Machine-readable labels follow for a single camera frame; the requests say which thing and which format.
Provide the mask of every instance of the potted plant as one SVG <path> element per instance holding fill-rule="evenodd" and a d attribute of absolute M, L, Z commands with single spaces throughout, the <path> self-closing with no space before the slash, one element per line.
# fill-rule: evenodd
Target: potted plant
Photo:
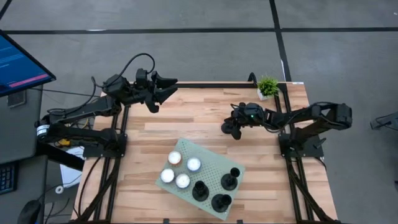
<path fill-rule="evenodd" d="M 278 80 L 271 77 L 262 78 L 257 83 L 257 94 L 260 100 L 266 100 L 278 94 Z"/>

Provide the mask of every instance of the wooden table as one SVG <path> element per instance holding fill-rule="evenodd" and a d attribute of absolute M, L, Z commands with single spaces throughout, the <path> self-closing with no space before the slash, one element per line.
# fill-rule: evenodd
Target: wooden table
<path fill-rule="evenodd" d="M 303 84 L 287 83 L 287 89 L 292 110 L 308 106 Z M 280 98 L 284 110 L 283 97 Z M 262 127 L 244 128 L 242 139 L 236 141 L 221 132 L 220 126 L 232 110 L 229 104 L 239 102 L 255 102 L 263 108 L 276 110 L 274 100 L 259 101 L 255 88 L 179 88 L 156 114 L 150 113 L 145 105 L 132 105 L 126 131 L 128 144 L 121 160 L 112 222 L 162 223 L 164 218 L 169 218 L 171 223 L 223 222 L 155 185 L 167 154 L 173 150 L 178 138 L 186 138 L 246 167 L 244 180 L 225 223 L 236 223 L 236 220 L 295 223 L 286 163 L 280 155 L 277 135 Z M 108 128 L 111 120 L 97 117 L 94 128 Z M 82 208 L 86 208 L 98 192 L 103 160 L 90 176 Z M 82 183 L 94 161 L 88 159 L 85 162 Z M 303 163 L 310 193 L 326 214 L 337 218 L 325 168 L 313 158 L 304 158 Z M 299 191 L 298 194 L 302 216 L 306 219 L 303 198 Z M 105 217 L 107 203 L 108 196 L 105 195 L 101 218 Z"/>

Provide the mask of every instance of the floor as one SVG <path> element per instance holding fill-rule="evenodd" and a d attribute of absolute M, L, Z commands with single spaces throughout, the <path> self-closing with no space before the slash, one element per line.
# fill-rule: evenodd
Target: floor
<path fill-rule="evenodd" d="M 134 54 L 147 52 L 155 57 L 156 70 L 165 77 L 241 81 L 254 72 L 257 77 L 305 82 L 310 102 L 348 104 L 353 109 L 353 127 L 323 135 L 339 219 L 346 223 L 398 220 L 394 187 L 398 179 L 397 133 L 369 127 L 371 119 L 398 110 L 398 1 L 0 0 L 0 7 L 6 2 L 11 3 L 2 18 L 0 13 L 0 29 L 41 30 L 14 32 L 20 34 L 11 37 L 57 76 L 56 82 L 44 86 L 49 90 L 90 94 L 91 76 L 102 82 L 119 73 Z M 270 2 L 275 2 L 277 15 Z M 274 26 L 277 35 L 272 29 L 267 31 Z M 131 33 L 133 29 L 186 27 L 231 30 Z M 242 27 L 261 31 L 247 32 Z M 115 34 L 84 31 L 103 29 Z M 150 61 L 140 58 L 125 76 L 132 80 L 141 67 L 149 68 Z M 45 92 L 42 113 L 75 106 L 85 99 Z M 49 186 L 58 184 L 59 168 L 49 166 Z M 68 197 L 74 200 L 74 194 L 76 188 L 61 197 L 50 194 L 46 198 L 56 201 L 57 211 Z M 71 204 L 63 213 L 72 212 Z M 65 221 L 67 217 L 57 217 L 49 223 Z"/>

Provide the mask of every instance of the computer monitor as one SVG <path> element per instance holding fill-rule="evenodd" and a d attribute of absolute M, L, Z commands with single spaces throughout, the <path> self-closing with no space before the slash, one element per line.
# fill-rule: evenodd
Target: computer monitor
<path fill-rule="evenodd" d="M 40 62 L 0 30 L 0 97 L 55 79 Z"/>

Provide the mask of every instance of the small plant pot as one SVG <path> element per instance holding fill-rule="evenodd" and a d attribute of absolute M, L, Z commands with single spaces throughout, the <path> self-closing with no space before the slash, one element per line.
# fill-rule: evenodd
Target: small plant pot
<path fill-rule="evenodd" d="M 261 93 L 260 89 L 257 89 L 257 94 L 259 95 L 259 98 L 260 98 L 260 100 L 261 100 L 261 101 L 263 101 L 263 100 L 266 100 L 266 99 L 269 99 L 269 98 L 272 98 L 272 97 L 273 97 L 273 96 L 264 96 L 264 95 Z"/>

